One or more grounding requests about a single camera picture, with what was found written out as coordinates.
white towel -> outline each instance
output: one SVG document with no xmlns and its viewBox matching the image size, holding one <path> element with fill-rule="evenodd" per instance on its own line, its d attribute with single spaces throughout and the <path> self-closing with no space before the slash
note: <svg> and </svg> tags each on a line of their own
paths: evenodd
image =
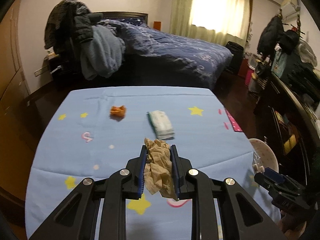
<svg viewBox="0 0 320 240">
<path fill-rule="evenodd" d="M 303 38 L 299 39 L 297 50 L 303 63 L 311 63 L 313 67 L 318 65 L 316 55 L 314 54 L 310 45 Z"/>
<path fill-rule="evenodd" d="M 163 111 L 153 111 L 148 113 L 150 124 L 152 125 L 157 139 L 164 140 L 174 136 L 174 131 L 168 116 Z"/>
</svg>

orange crumpled object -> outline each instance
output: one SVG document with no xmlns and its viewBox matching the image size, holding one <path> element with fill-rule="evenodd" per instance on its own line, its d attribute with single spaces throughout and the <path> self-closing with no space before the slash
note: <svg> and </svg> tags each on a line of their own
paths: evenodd
<svg viewBox="0 0 320 240">
<path fill-rule="evenodd" d="M 125 106 L 112 106 L 110 109 L 110 115 L 115 115 L 121 118 L 125 117 L 125 112 L 127 111 L 127 109 L 125 108 Z"/>
</svg>

dark jacket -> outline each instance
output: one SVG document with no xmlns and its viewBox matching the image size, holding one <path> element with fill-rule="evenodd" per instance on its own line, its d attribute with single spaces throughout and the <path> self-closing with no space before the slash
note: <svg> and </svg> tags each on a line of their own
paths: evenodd
<svg viewBox="0 0 320 240">
<path fill-rule="evenodd" d="M 93 31 L 88 14 L 75 16 L 73 38 L 79 43 L 93 40 Z"/>
<path fill-rule="evenodd" d="M 260 36 L 257 47 L 258 53 L 262 53 L 265 57 L 272 55 L 283 33 L 281 19 L 278 16 L 274 16 Z"/>
<path fill-rule="evenodd" d="M 78 0 L 62 0 L 51 11 L 44 30 L 45 49 L 49 49 L 65 41 L 70 35 L 70 18 L 91 13 L 89 8 Z"/>
</svg>

table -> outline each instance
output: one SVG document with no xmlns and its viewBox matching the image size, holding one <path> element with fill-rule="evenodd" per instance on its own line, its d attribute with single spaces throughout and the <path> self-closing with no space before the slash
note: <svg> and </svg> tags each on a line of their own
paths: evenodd
<svg viewBox="0 0 320 240">
<path fill-rule="evenodd" d="M 123 120 L 110 119 L 113 105 L 126 106 Z M 155 110 L 171 120 L 175 138 L 167 142 L 179 156 L 210 178 L 234 178 L 274 221 L 280 219 L 268 192 L 253 181 L 249 140 L 210 90 L 110 87 L 70 92 L 48 124 L 29 177 L 27 236 L 82 179 L 108 178 L 139 156 L 144 138 L 155 139 L 146 115 Z M 141 200 L 127 200 L 126 224 L 128 240 L 190 239 L 191 201 L 177 205 L 145 189 Z"/>
</svg>

power outlet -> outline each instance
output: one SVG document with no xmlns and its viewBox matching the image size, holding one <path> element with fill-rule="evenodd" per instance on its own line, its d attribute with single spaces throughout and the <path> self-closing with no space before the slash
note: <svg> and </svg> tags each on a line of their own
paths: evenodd
<svg viewBox="0 0 320 240">
<path fill-rule="evenodd" d="M 43 68 L 40 68 L 39 70 L 37 70 L 37 71 L 35 72 L 35 77 L 41 75 L 42 73 L 44 73 L 44 72 L 46 72 L 46 71 L 48 71 L 48 70 L 49 70 L 49 66 L 45 66 L 45 67 L 43 67 Z"/>
</svg>

